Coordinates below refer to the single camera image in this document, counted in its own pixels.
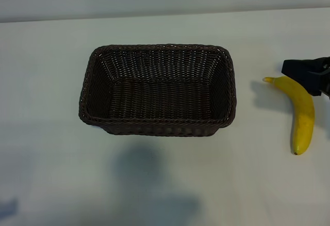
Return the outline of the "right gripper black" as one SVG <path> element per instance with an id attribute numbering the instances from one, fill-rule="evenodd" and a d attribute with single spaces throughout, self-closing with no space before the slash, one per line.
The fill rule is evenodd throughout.
<path id="1" fill-rule="evenodd" d="M 282 73 L 299 83 L 310 95 L 330 97 L 329 57 L 283 62 Z"/>

